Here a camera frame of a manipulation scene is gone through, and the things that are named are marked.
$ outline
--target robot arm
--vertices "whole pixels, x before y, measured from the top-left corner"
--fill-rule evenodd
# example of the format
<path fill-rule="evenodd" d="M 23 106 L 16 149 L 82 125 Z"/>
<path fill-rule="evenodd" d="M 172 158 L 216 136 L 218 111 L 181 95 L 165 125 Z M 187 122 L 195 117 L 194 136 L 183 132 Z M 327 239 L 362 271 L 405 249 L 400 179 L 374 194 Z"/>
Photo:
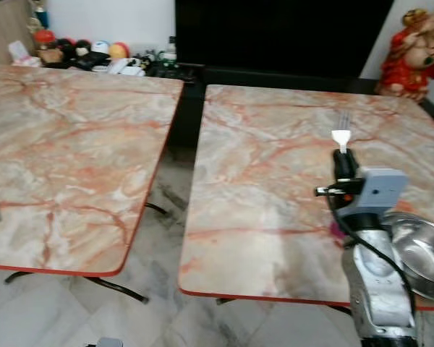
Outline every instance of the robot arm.
<path fill-rule="evenodd" d="M 325 195 L 348 237 L 342 266 L 349 281 L 352 317 L 363 346 L 415 347 L 414 303 L 402 284 L 400 259 L 380 218 L 396 205 L 407 177 L 399 170 L 359 168 L 351 150 L 333 153 L 336 183 Z"/>

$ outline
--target tiled floor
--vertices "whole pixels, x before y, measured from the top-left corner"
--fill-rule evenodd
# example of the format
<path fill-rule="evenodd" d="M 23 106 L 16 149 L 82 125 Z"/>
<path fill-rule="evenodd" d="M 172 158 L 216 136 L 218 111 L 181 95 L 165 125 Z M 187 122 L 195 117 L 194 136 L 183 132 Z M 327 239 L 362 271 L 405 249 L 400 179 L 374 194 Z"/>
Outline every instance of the tiled floor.
<path fill-rule="evenodd" d="M 360 346 L 349 316 L 314 305 L 214 300 L 176 288 L 193 154 L 169 151 L 127 264 L 111 280 L 150 297 L 143 305 L 84 278 L 0 271 L 0 347 L 78 347 L 100 337 L 126 347 Z M 420 341 L 434 346 L 434 313 L 418 315 Z"/>

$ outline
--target red figurine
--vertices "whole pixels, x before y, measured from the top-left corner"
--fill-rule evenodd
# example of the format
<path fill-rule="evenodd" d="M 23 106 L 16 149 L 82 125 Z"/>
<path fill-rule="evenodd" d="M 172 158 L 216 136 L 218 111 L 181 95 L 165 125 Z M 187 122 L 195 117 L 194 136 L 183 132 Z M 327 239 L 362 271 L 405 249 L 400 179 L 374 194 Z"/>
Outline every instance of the red figurine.
<path fill-rule="evenodd" d="M 392 38 L 376 92 L 420 102 L 427 94 L 428 78 L 434 80 L 434 12 L 413 9 L 402 22 L 406 28 Z"/>

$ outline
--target pink marble pattern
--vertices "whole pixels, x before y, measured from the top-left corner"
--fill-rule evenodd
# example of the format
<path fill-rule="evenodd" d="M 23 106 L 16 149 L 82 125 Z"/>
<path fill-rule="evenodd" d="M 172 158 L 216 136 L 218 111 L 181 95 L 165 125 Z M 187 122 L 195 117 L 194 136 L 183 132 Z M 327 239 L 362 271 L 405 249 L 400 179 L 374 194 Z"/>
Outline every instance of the pink marble pattern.
<path fill-rule="evenodd" d="M 434 121 L 413 101 L 211 85 L 179 271 L 183 292 L 348 303 L 341 240 L 313 189 L 333 182 L 331 130 L 352 115 L 364 166 L 405 171 L 396 210 L 434 221 Z M 420 301 L 421 307 L 434 303 Z"/>
<path fill-rule="evenodd" d="M 182 82 L 0 67 L 0 267 L 114 275 Z"/>

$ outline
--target white wall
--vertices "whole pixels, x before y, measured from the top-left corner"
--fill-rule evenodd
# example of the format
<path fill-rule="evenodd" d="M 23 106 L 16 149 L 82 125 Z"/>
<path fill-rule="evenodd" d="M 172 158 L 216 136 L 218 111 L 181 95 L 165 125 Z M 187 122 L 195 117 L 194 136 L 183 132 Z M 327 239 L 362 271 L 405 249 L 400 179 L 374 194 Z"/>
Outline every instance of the white wall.
<path fill-rule="evenodd" d="M 375 42 L 373 50 L 368 57 L 367 63 L 362 70 L 361 78 L 377 79 L 380 76 L 380 66 L 388 54 L 391 38 L 404 27 L 401 18 L 409 9 L 414 8 L 434 9 L 434 0 L 394 0 L 388 18 L 384 23 L 383 29 Z M 429 99 L 434 103 L 434 81 L 429 86 Z"/>
<path fill-rule="evenodd" d="M 175 33 L 174 0 L 48 0 L 56 37 L 125 42 L 133 53 L 165 49 Z"/>

